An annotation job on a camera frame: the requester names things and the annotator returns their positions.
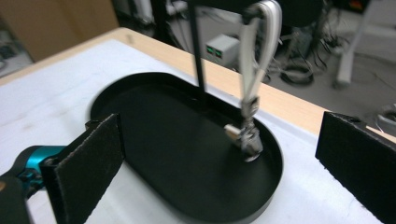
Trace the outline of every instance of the floor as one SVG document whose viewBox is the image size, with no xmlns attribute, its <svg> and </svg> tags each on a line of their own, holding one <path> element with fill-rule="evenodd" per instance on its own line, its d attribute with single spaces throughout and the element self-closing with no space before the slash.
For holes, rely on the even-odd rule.
<svg viewBox="0 0 396 224">
<path fill-rule="evenodd" d="M 315 66 L 312 55 L 308 61 L 313 64 L 314 83 L 306 87 L 295 87 L 285 83 L 277 73 L 271 74 L 271 80 L 266 83 L 282 91 L 320 105 L 333 112 L 358 117 L 370 126 L 377 128 L 377 111 L 384 105 L 396 104 L 396 1 L 373 0 L 375 14 L 356 49 L 353 64 L 352 83 L 343 89 L 335 89 L 333 82 L 338 72 L 339 53 L 328 53 L 319 46 L 318 55 L 327 65 L 322 71 Z M 341 11 L 337 20 L 337 10 L 329 15 L 326 33 L 331 30 L 333 35 L 351 39 L 362 15 L 349 11 Z M 198 10 L 201 49 L 205 50 L 205 42 L 220 34 L 238 36 L 240 24 L 235 15 L 224 12 L 213 12 L 212 9 Z M 191 52 L 191 35 L 189 22 L 186 17 L 171 20 L 172 31 L 184 50 Z M 132 26 L 125 18 L 120 19 L 120 26 Z M 152 29 L 140 30 L 145 35 L 152 35 Z M 22 51 L 17 57 L 6 60 L 7 66 L 0 71 L 0 77 L 30 64 L 26 52 Z"/>
</svg>

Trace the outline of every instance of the oval black tray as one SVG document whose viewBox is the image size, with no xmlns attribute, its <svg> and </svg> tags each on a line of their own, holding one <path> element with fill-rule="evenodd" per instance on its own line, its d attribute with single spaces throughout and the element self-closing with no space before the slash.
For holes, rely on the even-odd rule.
<svg viewBox="0 0 396 224">
<path fill-rule="evenodd" d="M 268 206 L 282 175 L 280 148 L 255 120 L 264 152 L 244 162 L 226 136 L 240 110 L 164 73 L 136 74 L 108 86 L 91 118 L 120 113 L 126 161 L 181 218 L 194 223 L 249 223 Z"/>
</svg>

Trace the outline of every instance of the black pole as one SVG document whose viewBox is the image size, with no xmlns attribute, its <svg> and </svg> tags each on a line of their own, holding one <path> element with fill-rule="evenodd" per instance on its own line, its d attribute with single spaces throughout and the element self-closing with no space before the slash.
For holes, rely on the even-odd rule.
<svg viewBox="0 0 396 224">
<path fill-rule="evenodd" d="M 188 1 L 189 15 L 190 15 L 190 28 L 191 28 L 191 36 L 192 36 L 192 47 L 194 50 L 194 58 L 195 58 L 195 69 L 198 77 L 198 85 L 199 85 L 199 97 L 201 101 L 201 105 L 203 108 L 206 107 L 206 91 L 205 91 L 205 77 L 204 71 L 202 69 L 202 60 L 201 60 L 201 51 L 199 44 L 199 36 L 198 36 L 198 26 L 195 15 L 195 4 L 191 1 Z"/>
</svg>

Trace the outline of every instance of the brown cardboard box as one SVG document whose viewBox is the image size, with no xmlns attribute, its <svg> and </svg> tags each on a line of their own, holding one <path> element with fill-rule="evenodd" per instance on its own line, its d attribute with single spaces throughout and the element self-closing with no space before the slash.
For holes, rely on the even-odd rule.
<svg viewBox="0 0 396 224">
<path fill-rule="evenodd" d="M 34 61 L 118 27 L 110 0 L 0 0 L 0 17 Z"/>
</svg>

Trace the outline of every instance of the table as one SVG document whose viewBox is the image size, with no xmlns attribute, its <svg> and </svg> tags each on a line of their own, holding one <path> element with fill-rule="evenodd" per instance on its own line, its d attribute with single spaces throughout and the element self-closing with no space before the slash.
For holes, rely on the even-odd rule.
<svg viewBox="0 0 396 224">
<path fill-rule="evenodd" d="M 4 158 L 0 173 L 26 147 L 68 145 L 84 131 L 88 115 L 81 111 L 87 113 L 89 103 L 109 80 L 127 75 L 131 66 L 134 71 L 145 71 L 152 63 L 158 66 L 149 69 L 181 74 L 194 81 L 189 53 L 123 28 L 0 79 L 0 157 Z M 210 62 L 204 66 L 209 90 L 237 105 L 238 74 Z M 314 158 L 325 109 L 264 84 L 259 95 L 258 117 L 281 138 L 285 167 L 275 198 L 256 223 L 378 223 Z M 28 203 L 37 223 L 54 222 L 45 192 L 38 192 Z M 181 220 L 126 164 L 88 220 L 160 222 Z"/>
</svg>

